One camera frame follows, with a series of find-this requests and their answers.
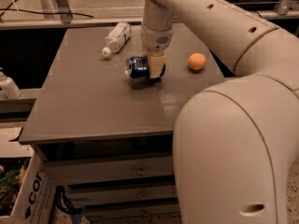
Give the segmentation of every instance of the robotic arm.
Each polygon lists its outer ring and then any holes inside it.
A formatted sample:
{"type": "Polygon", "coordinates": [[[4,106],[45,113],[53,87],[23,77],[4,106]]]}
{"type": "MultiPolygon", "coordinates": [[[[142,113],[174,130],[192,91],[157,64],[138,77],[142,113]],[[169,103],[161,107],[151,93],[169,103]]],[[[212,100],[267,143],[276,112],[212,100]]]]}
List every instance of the robotic arm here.
{"type": "Polygon", "coordinates": [[[195,95],[174,130],[184,224],[287,224],[299,155],[299,40],[223,0],[146,0],[142,41],[160,74],[173,15],[239,77],[195,95]]]}

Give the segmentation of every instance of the gray drawer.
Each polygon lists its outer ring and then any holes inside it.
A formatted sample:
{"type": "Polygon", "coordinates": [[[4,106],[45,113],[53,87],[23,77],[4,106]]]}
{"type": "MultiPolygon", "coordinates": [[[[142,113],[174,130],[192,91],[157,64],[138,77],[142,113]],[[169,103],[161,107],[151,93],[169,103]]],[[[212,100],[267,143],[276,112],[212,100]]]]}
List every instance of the gray drawer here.
{"type": "Polygon", "coordinates": [[[172,175],[171,154],[43,162],[41,169],[56,186],[172,175]]]}
{"type": "Polygon", "coordinates": [[[84,209],[83,216],[88,220],[105,220],[124,217],[145,217],[155,214],[179,213],[178,201],[111,206],[108,208],[84,209]]]}
{"type": "Polygon", "coordinates": [[[171,182],[142,185],[120,185],[113,188],[69,189],[67,198],[76,208],[86,205],[127,203],[177,197],[176,186],[171,182]]]}

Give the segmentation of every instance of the white bottle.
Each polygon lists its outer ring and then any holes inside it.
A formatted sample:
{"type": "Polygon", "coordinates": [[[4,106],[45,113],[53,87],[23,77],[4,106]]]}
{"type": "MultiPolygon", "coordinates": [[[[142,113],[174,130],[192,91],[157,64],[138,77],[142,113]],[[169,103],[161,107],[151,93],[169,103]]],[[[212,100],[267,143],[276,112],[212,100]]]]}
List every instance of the white bottle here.
{"type": "Polygon", "coordinates": [[[111,53],[119,52],[130,36],[131,25],[124,21],[119,22],[105,38],[106,46],[102,50],[103,56],[109,57],[111,53]]]}
{"type": "Polygon", "coordinates": [[[8,97],[8,99],[16,99],[21,95],[19,87],[11,77],[7,77],[0,68],[0,88],[8,97]]]}

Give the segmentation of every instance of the can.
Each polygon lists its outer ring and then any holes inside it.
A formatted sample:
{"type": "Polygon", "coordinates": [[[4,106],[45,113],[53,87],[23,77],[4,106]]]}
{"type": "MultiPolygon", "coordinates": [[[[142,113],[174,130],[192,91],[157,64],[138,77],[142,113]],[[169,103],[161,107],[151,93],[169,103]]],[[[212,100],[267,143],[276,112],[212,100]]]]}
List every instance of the can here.
{"type": "MultiPolygon", "coordinates": [[[[150,77],[150,66],[147,57],[131,57],[127,59],[125,73],[131,78],[150,77]]],[[[165,65],[161,71],[160,77],[165,73],[165,65]]]]}

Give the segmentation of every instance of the cardboard box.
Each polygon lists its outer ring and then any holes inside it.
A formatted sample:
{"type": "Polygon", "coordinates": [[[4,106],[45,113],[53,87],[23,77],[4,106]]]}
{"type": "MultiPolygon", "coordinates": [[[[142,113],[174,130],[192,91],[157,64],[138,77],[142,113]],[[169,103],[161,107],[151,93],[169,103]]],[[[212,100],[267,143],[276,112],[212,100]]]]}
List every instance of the cardboard box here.
{"type": "Polygon", "coordinates": [[[0,159],[31,157],[25,178],[10,216],[0,216],[1,224],[47,224],[56,188],[39,170],[41,160],[30,147],[9,142],[21,128],[0,129],[0,159]]]}

